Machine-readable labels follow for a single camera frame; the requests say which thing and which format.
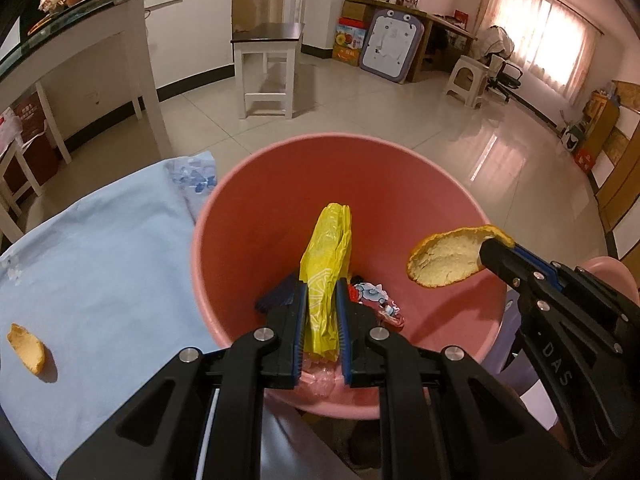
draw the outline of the plastic stool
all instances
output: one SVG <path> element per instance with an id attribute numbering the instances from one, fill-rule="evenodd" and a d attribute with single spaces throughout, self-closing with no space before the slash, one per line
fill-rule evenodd
<path id="1" fill-rule="evenodd" d="M 465 68 L 471 72 L 473 77 L 470 84 L 468 84 L 468 76 L 464 72 L 461 73 Z M 449 83 L 444 89 L 444 95 L 454 92 L 465 100 L 465 106 L 476 108 L 484 100 L 482 94 L 486 87 L 488 73 L 489 67 L 468 56 L 460 56 L 451 73 Z"/>

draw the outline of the metal screw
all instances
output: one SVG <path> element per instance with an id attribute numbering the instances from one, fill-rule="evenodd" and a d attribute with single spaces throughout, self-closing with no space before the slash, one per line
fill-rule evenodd
<path id="1" fill-rule="evenodd" d="M 178 358 L 183 363 L 193 363 L 199 356 L 200 353 L 195 348 L 183 348 L 178 354 Z"/>
<path id="2" fill-rule="evenodd" d="M 273 336 L 274 336 L 273 330 L 271 330 L 271 328 L 269 328 L 268 326 L 264 328 L 259 328 L 254 332 L 254 337 L 258 341 L 268 341 Z"/>
<path id="3" fill-rule="evenodd" d="M 389 337 L 389 330 L 387 330 L 383 326 L 377 326 L 369 330 L 369 335 L 376 341 L 384 341 L 387 337 Z"/>
<path id="4" fill-rule="evenodd" d="M 444 355 L 449 361 L 460 361 L 465 356 L 465 351 L 459 346 L 450 346 L 444 351 Z"/>

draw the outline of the sheer curtain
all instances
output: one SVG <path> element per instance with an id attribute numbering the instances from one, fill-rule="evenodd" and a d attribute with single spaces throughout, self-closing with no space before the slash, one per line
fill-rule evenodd
<path id="1" fill-rule="evenodd" d="M 529 71 L 573 104 L 587 79 L 598 38 L 593 25 L 555 0 Z"/>
<path id="2" fill-rule="evenodd" d="M 476 33 L 492 25 L 515 44 L 510 60 L 571 104 L 587 77 L 598 31 L 558 0 L 482 0 Z"/>
<path id="3" fill-rule="evenodd" d="M 492 25 L 507 31 L 515 44 L 510 60 L 524 67 L 540 26 L 542 0 L 482 0 L 476 34 Z"/>

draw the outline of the light blue bedsheet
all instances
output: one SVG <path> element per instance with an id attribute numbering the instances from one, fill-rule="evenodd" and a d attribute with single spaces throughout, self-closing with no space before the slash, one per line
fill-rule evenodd
<path id="1" fill-rule="evenodd" d="M 53 477 L 181 348 L 217 349 L 189 273 L 194 218 L 214 185 L 209 153 L 165 160 L 79 200 L 0 256 L 0 404 Z M 12 322 L 50 349 L 49 382 L 9 346 Z M 294 409 L 270 400 L 262 478 L 357 476 Z"/>

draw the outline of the desk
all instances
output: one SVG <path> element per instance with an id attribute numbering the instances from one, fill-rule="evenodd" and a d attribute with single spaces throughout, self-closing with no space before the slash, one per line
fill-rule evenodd
<path id="1" fill-rule="evenodd" d="M 247 101 L 278 101 L 284 104 L 284 115 L 293 117 L 293 90 L 296 53 L 302 42 L 302 23 L 263 23 L 246 32 L 235 32 L 231 38 L 236 65 L 238 113 L 246 118 Z M 262 69 L 267 72 L 269 54 L 286 54 L 287 68 L 284 92 L 244 92 L 242 60 L 244 54 L 262 54 Z"/>
<path id="2" fill-rule="evenodd" d="M 444 70 L 446 72 L 451 72 L 456 62 L 460 58 L 460 56 L 468 56 L 471 52 L 471 45 L 476 39 L 476 37 L 463 30 L 462 28 L 456 27 L 452 25 L 447 20 L 443 20 L 433 14 L 429 14 L 428 12 L 424 12 L 423 10 L 418 9 L 409 9 L 408 7 L 399 6 L 396 4 L 388 4 L 387 2 L 381 2 L 380 0 L 345 0 L 347 2 L 353 2 L 356 4 L 364 4 L 366 6 L 374 7 L 377 9 L 392 9 L 399 10 L 401 12 L 405 12 L 407 14 L 412 14 L 416 18 L 418 18 L 424 24 L 424 35 L 420 40 L 420 44 L 418 45 L 418 50 L 415 53 L 414 60 L 411 64 L 411 68 L 409 69 L 409 73 L 407 74 L 406 80 L 409 82 L 418 82 L 422 79 L 424 72 L 428 72 L 429 70 Z M 425 59 L 425 52 L 427 49 L 427 44 L 429 42 L 429 38 L 431 36 L 431 31 L 433 29 L 433 25 L 436 24 L 447 29 L 449 32 L 453 32 L 459 36 L 463 36 L 466 38 L 465 46 L 462 49 L 455 48 L 453 46 L 447 47 L 444 54 L 439 56 L 428 56 L 433 63 L 428 66 L 428 68 L 423 67 L 423 62 Z"/>

